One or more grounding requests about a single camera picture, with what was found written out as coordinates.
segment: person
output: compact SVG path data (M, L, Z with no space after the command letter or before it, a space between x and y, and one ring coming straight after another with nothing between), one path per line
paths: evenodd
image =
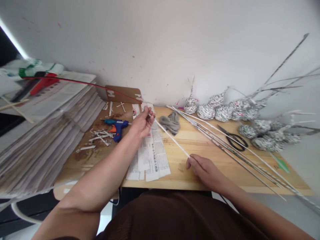
M128 203L98 236L100 212L119 188L155 114L144 108L105 159L87 172L43 221L33 240L49 239L313 239L254 200L213 162L190 155L186 168L227 204L196 191L149 190Z

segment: black scissors handle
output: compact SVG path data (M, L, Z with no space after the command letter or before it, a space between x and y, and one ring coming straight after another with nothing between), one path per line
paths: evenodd
M237 149L240 152L243 152L245 149L245 147L248 147L248 143L239 135L237 134L233 134L233 133L228 133L228 142L231 144L232 147L234 147L235 149Z

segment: blue glue gun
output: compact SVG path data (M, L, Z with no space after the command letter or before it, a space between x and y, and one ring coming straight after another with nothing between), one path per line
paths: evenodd
M128 125L131 125L131 123L128 121L121 121L119 119L106 119L102 121L113 126L109 132L116 133L116 135L113 137L115 142L120 142L122 138L122 129L126 128Z

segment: brown shirt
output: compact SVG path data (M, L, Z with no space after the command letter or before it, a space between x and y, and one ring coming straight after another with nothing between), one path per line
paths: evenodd
M128 203L95 239L268 238L219 200L196 192L149 191Z

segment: light strip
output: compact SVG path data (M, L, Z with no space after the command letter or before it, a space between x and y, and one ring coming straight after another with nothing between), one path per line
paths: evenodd
M3 31L5 32L5 34L8 36L8 38L10 39L10 41L13 43L13 45L17 48L18 52L22 55L22 57L24 59L28 59L29 56L27 55L27 53L24 51L24 49L20 46L20 44L18 43L18 41L14 38L14 36L12 35L12 33L10 32L10 30L7 28L7 26L5 25L5 23L2 21L2 19L0 18L0 27L3 29Z

